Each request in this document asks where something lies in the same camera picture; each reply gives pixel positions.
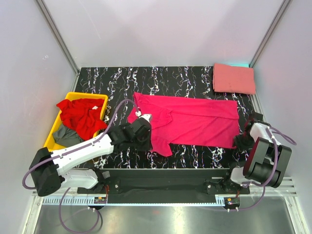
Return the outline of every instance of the folded cloth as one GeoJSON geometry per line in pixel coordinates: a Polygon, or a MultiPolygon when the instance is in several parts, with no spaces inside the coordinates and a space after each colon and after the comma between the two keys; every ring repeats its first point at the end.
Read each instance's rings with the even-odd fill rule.
{"type": "Polygon", "coordinates": [[[65,147],[71,147],[83,142],[83,139],[74,130],[64,126],[64,124],[61,124],[58,130],[52,133],[52,136],[55,143],[65,147]]]}
{"type": "Polygon", "coordinates": [[[65,99],[57,107],[62,110],[60,119],[63,124],[75,130],[82,139],[89,140],[96,131],[107,127],[100,119],[103,103],[103,99],[65,99]]]}
{"type": "Polygon", "coordinates": [[[215,63],[213,86],[215,92],[255,94],[254,70],[215,63]]]}
{"type": "MultiPolygon", "coordinates": [[[[153,152],[171,156],[169,143],[233,148],[239,134],[237,102],[134,94],[142,114],[151,114],[153,152]]],[[[134,108],[128,116],[137,119],[134,108]]]]}

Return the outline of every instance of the white enclosure wall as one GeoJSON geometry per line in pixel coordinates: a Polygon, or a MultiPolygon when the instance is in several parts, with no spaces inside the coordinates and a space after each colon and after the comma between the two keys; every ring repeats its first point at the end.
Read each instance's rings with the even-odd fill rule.
{"type": "Polygon", "coordinates": [[[282,0],[43,0],[78,67],[250,63],[282,0]]]}
{"type": "Polygon", "coordinates": [[[297,141],[288,174],[312,230],[312,1],[294,0],[255,66],[267,121],[297,141]]]}
{"type": "Polygon", "coordinates": [[[35,1],[2,0],[0,12],[0,232],[19,234],[31,194],[21,179],[44,144],[55,104],[70,91],[74,72],[35,1]]]}

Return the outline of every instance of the metal frame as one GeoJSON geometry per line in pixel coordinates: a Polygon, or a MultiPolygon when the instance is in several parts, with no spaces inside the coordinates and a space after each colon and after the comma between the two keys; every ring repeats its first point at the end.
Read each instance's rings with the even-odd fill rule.
{"type": "Polygon", "coordinates": [[[71,66],[75,75],[77,76],[79,74],[80,68],[77,67],[75,60],[73,59],[72,55],[70,54],[62,36],[59,33],[58,28],[56,27],[56,25],[53,21],[53,18],[51,16],[46,4],[44,3],[43,0],[35,0],[35,2],[37,3],[45,21],[47,22],[49,28],[51,29],[53,36],[55,37],[56,41],[58,42],[59,47],[61,48],[62,52],[64,53],[64,55],[67,59],[67,61],[69,62],[69,65],[71,66]]]}
{"type": "Polygon", "coordinates": [[[283,0],[281,6],[279,7],[272,23],[270,24],[266,34],[264,35],[264,38],[262,39],[262,42],[260,43],[256,53],[253,56],[252,61],[249,64],[249,67],[254,68],[256,62],[258,61],[262,51],[264,50],[265,46],[267,45],[269,39],[271,38],[273,32],[277,28],[279,22],[282,20],[283,16],[285,15],[288,7],[290,6],[291,2],[293,0],[283,0]]]}

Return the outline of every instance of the pink shirt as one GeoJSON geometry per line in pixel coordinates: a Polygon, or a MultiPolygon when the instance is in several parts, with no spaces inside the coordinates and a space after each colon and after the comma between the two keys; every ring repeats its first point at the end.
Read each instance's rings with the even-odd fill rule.
{"type": "MultiPolygon", "coordinates": [[[[233,148],[239,134],[237,102],[134,94],[142,114],[152,115],[152,152],[171,156],[169,143],[233,148]]],[[[132,123],[135,108],[128,116],[132,123]]]]}

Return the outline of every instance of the yellow bin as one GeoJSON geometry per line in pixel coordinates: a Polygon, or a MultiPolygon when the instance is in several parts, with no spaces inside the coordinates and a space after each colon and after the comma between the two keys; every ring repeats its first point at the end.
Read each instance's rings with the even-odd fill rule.
{"type": "MultiPolygon", "coordinates": [[[[81,99],[81,98],[104,99],[104,103],[103,103],[101,114],[100,114],[100,119],[103,119],[104,112],[105,112],[106,105],[107,105],[107,101],[108,101],[107,95],[69,92],[66,95],[65,99],[68,99],[68,100],[72,101],[72,100],[81,99]]],[[[45,141],[45,144],[44,144],[44,147],[47,147],[49,151],[60,150],[60,149],[64,149],[65,148],[62,145],[56,144],[55,141],[54,141],[54,138],[52,136],[52,133],[56,132],[59,129],[60,124],[62,123],[62,121],[60,120],[60,116],[59,116],[60,113],[61,113],[61,111],[59,111],[58,116],[57,116],[56,120],[54,121],[52,129],[51,129],[51,131],[49,133],[49,136],[48,136],[48,138],[47,138],[47,140],[45,141]]],[[[96,133],[94,133],[93,137],[96,137],[97,135],[98,135],[98,131],[96,133]]]]}

